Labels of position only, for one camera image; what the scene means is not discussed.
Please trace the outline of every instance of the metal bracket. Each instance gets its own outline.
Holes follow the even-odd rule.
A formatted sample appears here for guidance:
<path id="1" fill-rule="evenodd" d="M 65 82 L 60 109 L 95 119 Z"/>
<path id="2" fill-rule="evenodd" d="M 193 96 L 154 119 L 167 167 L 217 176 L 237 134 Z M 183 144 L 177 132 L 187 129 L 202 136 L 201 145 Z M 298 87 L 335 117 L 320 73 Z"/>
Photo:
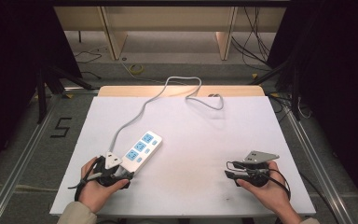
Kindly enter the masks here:
<path id="1" fill-rule="evenodd" d="M 243 163 L 245 164 L 258 164 L 264 161 L 272 161 L 279 158 L 279 155 L 270 154 L 267 152 L 261 151 L 251 151 L 248 156 L 243 159 Z"/>

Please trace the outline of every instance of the black strap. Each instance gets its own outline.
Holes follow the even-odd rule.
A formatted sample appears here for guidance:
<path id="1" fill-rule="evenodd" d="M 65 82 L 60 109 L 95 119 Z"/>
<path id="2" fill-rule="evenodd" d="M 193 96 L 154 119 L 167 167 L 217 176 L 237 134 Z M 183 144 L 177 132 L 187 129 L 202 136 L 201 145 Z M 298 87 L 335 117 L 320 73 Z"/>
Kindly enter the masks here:
<path id="1" fill-rule="evenodd" d="M 274 182 L 275 184 L 277 184 L 279 187 L 281 187 L 287 194 L 287 197 L 289 198 L 289 200 L 291 199 L 292 193 L 290 191 L 290 187 L 289 187 L 289 183 L 287 182 L 286 178 L 283 176 L 283 174 L 277 170 L 274 169 L 269 169 L 270 171 L 273 172 L 277 172 L 279 175 L 281 175 L 281 177 L 283 177 L 283 180 L 285 182 L 285 184 L 287 185 L 287 187 L 283 184 L 281 184 L 278 180 L 270 177 L 269 175 L 265 175 L 263 173 L 260 173 L 261 175 L 263 175 L 264 177 L 268 178 L 270 181 Z"/>
<path id="2" fill-rule="evenodd" d="M 86 174 L 84 175 L 84 177 L 82 179 L 80 179 L 80 182 L 71 188 L 68 189 L 76 189 L 76 193 L 75 193 L 75 202 L 79 201 L 79 197 L 80 197 L 80 193 L 82 191 L 82 189 L 86 186 L 86 184 L 89 182 L 89 180 L 87 178 L 89 178 L 89 175 L 91 173 L 92 168 L 94 168 L 95 164 L 97 164 L 98 162 L 101 161 L 101 157 L 98 158 L 97 160 L 95 160 L 91 167 L 88 169 L 88 171 L 86 172 Z"/>

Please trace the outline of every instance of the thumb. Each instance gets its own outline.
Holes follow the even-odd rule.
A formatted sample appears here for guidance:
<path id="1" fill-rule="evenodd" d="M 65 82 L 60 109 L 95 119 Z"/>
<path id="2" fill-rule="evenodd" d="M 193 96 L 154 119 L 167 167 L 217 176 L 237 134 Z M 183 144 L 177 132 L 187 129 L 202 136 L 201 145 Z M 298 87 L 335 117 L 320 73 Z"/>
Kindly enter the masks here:
<path id="1" fill-rule="evenodd" d="M 130 182 L 130 180 L 128 179 L 122 179 L 122 180 L 119 180 L 118 182 L 116 182 L 116 184 L 112 185 L 112 186 L 109 186 L 106 188 L 106 191 L 110 194 L 113 194 L 115 193 L 116 191 L 122 189 L 124 186 L 126 186 L 126 184 Z"/>
<path id="2" fill-rule="evenodd" d="M 237 184 L 239 184 L 241 187 L 243 187 L 244 189 L 247 189 L 248 191 L 250 191 L 251 193 L 253 193 L 255 191 L 255 186 L 253 186 L 251 183 L 249 183 L 246 180 L 243 179 L 237 179 Z"/>

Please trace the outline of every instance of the gray floor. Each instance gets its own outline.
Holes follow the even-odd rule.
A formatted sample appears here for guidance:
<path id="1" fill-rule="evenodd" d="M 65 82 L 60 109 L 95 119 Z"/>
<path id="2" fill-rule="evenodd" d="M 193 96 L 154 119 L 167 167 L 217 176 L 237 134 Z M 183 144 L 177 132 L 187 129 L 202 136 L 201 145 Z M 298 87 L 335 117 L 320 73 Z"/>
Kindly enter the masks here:
<path id="1" fill-rule="evenodd" d="M 235 34 L 237 40 L 244 42 L 248 34 Z M 198 76 L 204 84 L 242 85 L 252 80 L 252 74 L 262 75 L 265 71 L 259 71 L 247 67 L 242 61 L 242 56 L 234 48 L 231 48 L 227 61 L 221 61 L 218 47 L 212 33 L 129 33 L 121 60 L 112 61 L 106 49 L 106 41 L 103 34 L 82 32 L 82 43 L 77 41 L 77 32 L 67 32 L 74 54 L 81 51 L 100 53 L 101 58 L 91 63 L 79 63 L 83 72 L 92 72 L 102 79 L 98 79 L 90 73 L 85 73 L 84 80 L 95 87 L 103 85 L 156 85 L 156 82 L 135 79 L 127 73 L 124 66 L 130 64 L 142 64 L 145 71 L 136 78 L 147 78 L 158 81 L 170 76 Z M 263 34 L 263 40 L 267 45 L 273 41 L 274 34 Z M 258 47 L 254 40 L 249 47 L 257 53 Z M 95 55 L 82 53 L 76 57 L 80 62 L 94 59 Z M 249 64 L 263 67 L 257 61 L 247 60 Z M 276 78 L 265 83 L 262 87 L 265 92 L 274 90 Z M 71 82 L 63 80 L 67 88 L 77 89 Z M 6 209 L 0 216 L 0 223 L 56 223 L 58 218 L 51 216 L 51 207 L 57 189 L 61 184 L 66 166 L 72 156 L 76 140 L 80 134 L 82 125 L 87 116 L 92 98 L 96 92 L 70 91 L 65 97 L 53 96 L 56 102 L 52 110 L 50 120 L 47 123 L 40 141 L 35 147 L 32 158 L 27 163 L 20 181 L 7 202 Z M 278 110 L 280 106 L 271 101 Z M 16 131 L 8 141 L 7 149 L 0 155 L 0 190 L 7 182 L 12 168 L 21 157 L 21 153 L 27 148 L 29 139 L 37 129 L 37 100 L 33 99 L 25 110 Z M 297 168 L 317 188 L 321 189 L 318 178 L 313 172 L 310 161 L 304 152 L 293 125 L 286 112 L 277 113 L 282 132 L 287 144 L 295 158 Z M 62 130 L 55 130 L 59 118 L 71 118 L 64 120 L 62 126 L 70 130 L 64 138 L 51 138 L 54 134 L 61 134 Z M 306 130 L 307 136 L 320 157 L 325 171 L 328 173 L 340 198 L 345 203 L 353 223 L 358 223 L 358 190 L 351 182 L 339 160 L 324 137 L 324 132 L 313 117 L 300 121 Z M 306 188 L 317 210 L 316 218 L 321 223 L 334 223 L 334 219 L 323 203 L 319 195 L 305 181 Z M 160 223 L 169 223 L 172 220 L 159 220 Z M 274 218 L 255 219 L 256 223 L 273 223 Z M 192 223 L 241 223 L 240 219 L 194 219 Z"/>

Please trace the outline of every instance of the power cord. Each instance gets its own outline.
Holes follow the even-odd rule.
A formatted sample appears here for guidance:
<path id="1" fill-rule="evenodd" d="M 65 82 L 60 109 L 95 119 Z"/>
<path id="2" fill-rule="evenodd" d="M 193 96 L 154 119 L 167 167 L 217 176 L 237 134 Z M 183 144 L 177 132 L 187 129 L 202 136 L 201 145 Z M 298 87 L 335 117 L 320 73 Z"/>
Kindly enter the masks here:
<path id="1" fill-rule="evenodd" d="M 308 115 L 304 115 L 304 113 L 302 112 L 302 110 L 300 108 L 300 102 L 301 102 L 301 97 L 298 97 L 298 104 L 297 104 L 298 112 L 300 112 L 301 116 L 304 119 L 309 119 L 310 116 L 312 115 L 312 111 L 310 110 L 310 113 Z"/>
<path id="2" fill-rule="evenodd" d="M 165 91 L 165 89 L 167 88 L 168 86 L 168 83 L 171 81 L 171 79 L 196 79 L 199 81 L 199 86 L 193 91 L 191 92 L 189 95 L 187 95 L 185 97 L 186 100 L 193 100 L 193 101 L 196 101 L 196 102 L 199 102 L 203 105 L 206 105 L 208 107 L 210 107 L 211 109 L 214 109 L 214 110 L 221 110 L 223 109 L 224 107 L 224 101 L 223 101 L 223 97 L 219 94 L 216 94 L 216 96 L 218 96 L 220 98 L 220 102 L 221 102 L 221 105 L 220 106 L 211 106 L 211 105 L 208 105 L 206 103 L 204 103 L 203 101 L 199 100 L 199 99 L 196 99 L 196 98 L 193 98 L 191 97 L 192 95 L 195 95 L 199 90 L 200 90 L 200 87 L 201 87 L 201 84 L 202 84 L 202 81 L 199 77 L 168 77 L 167 80 L 165 81 L 165 84 L 164 84 L 164 87 L 163 89 L 161 90 L 161 92 L 159 92 L 156 96 L 150 98 L 149 100 L 147 100 L 146 102 L 144 102 L 144 104 L 142 105 L 142 108 L 141 108 L 141 111 L 133 118 L 131 119 L 130 121 L 128 121 L 127 123 L 123 124 L 115 133 L 114 137 L 113 137 L 113 140 L 112 140 L 112 143 L 109 147 L 109 151 L 110 152 L 113 152 L 113 148 L 115 147 L 115 144 L 116 144 L 116 140 L 117 140 L 117 136 L 118 134 L 121 132 L 121 130 L 123 130 L 124 128 L 128 127 L 130 124 L 132 124 L 134 121 L 136 121 L 144 112 L 145 112 L 145 107 L 148 103 L 150 102 L 153 102 L 155 100 L 157 100 L 159 98 L 159 96 Z"/>

